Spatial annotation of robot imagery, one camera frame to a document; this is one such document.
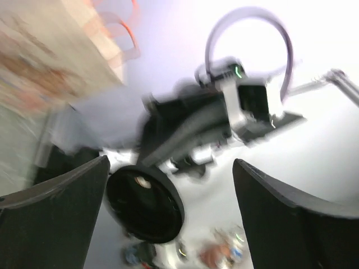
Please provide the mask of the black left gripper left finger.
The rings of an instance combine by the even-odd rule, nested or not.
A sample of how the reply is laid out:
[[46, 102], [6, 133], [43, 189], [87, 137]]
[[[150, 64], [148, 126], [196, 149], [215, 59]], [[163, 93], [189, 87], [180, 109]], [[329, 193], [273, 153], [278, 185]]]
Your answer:
[[110, 163], [97, 157], [1, 197], [1, 268], [83, 268]]

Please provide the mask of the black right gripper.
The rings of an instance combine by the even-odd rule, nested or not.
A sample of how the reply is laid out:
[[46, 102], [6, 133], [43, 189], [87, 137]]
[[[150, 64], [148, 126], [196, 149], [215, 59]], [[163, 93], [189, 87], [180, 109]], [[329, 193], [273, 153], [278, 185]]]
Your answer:
[[205, 175], [212, 159], [197, 163], [197, 147], [225, 142], [232, 135], [221, 92], [195, 92], [173, 99], [144, 99], [149, 117], [143, 125], [137, 163], [157, 167], [170, 161], [176, 174], [196, 179]]

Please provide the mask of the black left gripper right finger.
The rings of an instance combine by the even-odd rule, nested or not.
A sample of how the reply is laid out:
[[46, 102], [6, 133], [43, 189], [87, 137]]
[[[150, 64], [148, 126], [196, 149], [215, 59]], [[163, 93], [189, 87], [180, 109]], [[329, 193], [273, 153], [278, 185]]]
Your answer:
[[241, 159], [233, 180], [254, 268], [358, 268], [358, 208], [315, 197]]

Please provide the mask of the black coffee cup lid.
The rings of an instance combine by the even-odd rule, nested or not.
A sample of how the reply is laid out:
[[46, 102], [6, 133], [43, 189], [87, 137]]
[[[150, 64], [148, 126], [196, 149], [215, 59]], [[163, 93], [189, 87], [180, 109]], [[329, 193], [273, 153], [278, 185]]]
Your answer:
[[185, 222], [180, 194], [156, 167], [119, 168], [109, 177], [105, 195], [114, 218], [140, 240], [168, 243], [179, 235]]

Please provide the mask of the brown paper takeout bag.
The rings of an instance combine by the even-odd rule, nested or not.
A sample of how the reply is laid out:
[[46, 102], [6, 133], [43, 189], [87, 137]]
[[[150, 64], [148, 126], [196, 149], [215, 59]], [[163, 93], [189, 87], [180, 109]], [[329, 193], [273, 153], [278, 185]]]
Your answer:
[[98, 1], [1, 2], [1, 105], [21, 115], [42, 113], [123, 83], [122, 65], [139, 56], [137, 41]]

